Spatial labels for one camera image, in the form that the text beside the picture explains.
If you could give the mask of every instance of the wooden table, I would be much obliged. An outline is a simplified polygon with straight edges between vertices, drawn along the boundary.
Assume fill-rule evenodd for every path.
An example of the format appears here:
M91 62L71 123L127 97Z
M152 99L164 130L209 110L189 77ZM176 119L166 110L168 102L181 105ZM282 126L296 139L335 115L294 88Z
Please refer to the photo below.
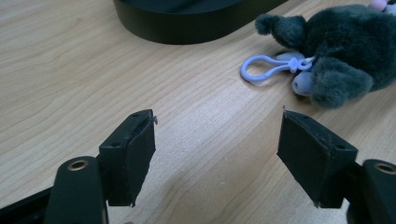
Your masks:
M289 0L271 13L354 2ZM283 106L357 147L359 163L395 163L396 86L324 110L294 95L288 73L260 88L241 79L247 57L280 50L253 22L168 46L125 30L110 0L2 0L0 207L50 187L63 162L96 156L128 115L152 108L146 182L135 208L109 208L111 223L346 223L347 202L317 209L276 155Z

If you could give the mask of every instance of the pink nose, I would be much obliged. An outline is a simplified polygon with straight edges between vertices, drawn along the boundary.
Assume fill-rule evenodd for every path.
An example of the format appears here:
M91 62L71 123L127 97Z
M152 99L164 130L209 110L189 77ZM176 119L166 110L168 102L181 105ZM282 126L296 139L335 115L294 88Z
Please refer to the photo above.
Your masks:
M383 11L386 6L387 6L387 1L385 0L373 0L369 4L369 7L376 9L378 11Z

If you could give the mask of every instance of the plush toy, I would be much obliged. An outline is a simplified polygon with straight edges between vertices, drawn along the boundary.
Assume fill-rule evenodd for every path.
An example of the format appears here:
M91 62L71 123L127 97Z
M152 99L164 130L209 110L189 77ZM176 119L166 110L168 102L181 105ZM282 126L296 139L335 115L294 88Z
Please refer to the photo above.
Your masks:
M396 16L381 11L361 5L331 7L308 21L261 14L256 28L314 58L312 69L297 76L293 88L310 95L315 105L337 108L396 79Z

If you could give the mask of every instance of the keychain clip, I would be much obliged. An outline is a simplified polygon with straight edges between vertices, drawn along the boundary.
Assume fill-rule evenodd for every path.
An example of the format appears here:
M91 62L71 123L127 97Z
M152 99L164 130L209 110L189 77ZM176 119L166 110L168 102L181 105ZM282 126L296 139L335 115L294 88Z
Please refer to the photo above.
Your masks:
M292 57L289 61L280 61L280 60L274 60L266 55L256 55L245 60L245 62L241 66L240 73L244 80L254 85L258 85L259 83L262 83L263 81L273 76L277 72L289 70L292 73L296 73L297 70L301 70L301 71L309 70L312 67L312 62L314 61L314 59L315 59L314 57L302 58L302 59L297 59L295 57ZM252 76L248 73L248 66L257 61L265 61L269 64L277 65L277 67L274 67L259 76Z

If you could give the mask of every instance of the stuffed mouse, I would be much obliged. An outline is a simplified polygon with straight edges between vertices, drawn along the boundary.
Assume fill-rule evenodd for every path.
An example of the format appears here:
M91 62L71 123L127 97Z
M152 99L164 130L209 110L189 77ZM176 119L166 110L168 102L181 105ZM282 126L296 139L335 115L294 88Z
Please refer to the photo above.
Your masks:
M396 79L396 16L391 14L361 5L327 8L308 21L261 14L256 28L314 58L312 70L297 76L293 86L297 93L299 86L308 88L315 105L338 108Z

